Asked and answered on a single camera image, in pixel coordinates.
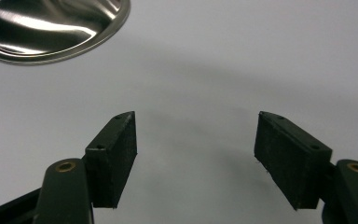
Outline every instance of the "white surface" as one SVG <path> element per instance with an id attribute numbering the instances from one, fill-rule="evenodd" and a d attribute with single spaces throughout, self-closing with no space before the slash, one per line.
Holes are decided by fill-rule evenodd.
<path id="1" fill-rule="evenodd" d="M 134 110 L 119 207 L 95 223 L 322 223 L 295 212 L 253 147 L 277 113 L 358 160 L 358 1 L 137 1 L 110 40 L 69 61 L 0 63 L 0 204 L 80 158 Z"/>

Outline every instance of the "white table surface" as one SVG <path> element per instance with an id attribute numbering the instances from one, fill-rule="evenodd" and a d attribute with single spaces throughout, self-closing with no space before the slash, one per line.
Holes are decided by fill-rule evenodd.
<path id="1" fill-rule="evenodd" d="M 134 110 L 139 155 L 95 223 L 322 223 L 295 212 L 254 157 L 257 114 L 280 114 L 358 160 L 358 1 L 138 1 L 97 49 L 0 63 L 0 204 L 81 158 Z"/>

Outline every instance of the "metal bowl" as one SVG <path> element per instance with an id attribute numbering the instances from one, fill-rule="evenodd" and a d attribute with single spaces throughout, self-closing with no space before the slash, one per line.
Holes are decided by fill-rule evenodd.
<path id="1" fill-rule="evenodd" d="M 0 0 L 0 60 L 62 61 L 112 36 L 130 13 L 130 0 Z"/>

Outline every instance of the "stainless steel bowl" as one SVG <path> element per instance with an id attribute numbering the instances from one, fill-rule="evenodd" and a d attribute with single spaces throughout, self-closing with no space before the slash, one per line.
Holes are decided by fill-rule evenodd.
<path id="1" fill-rule="evenodd" d="M 93 49 L 130 13 L 130 0 L 0 0 L 0 60 L 53 63 Z"/>

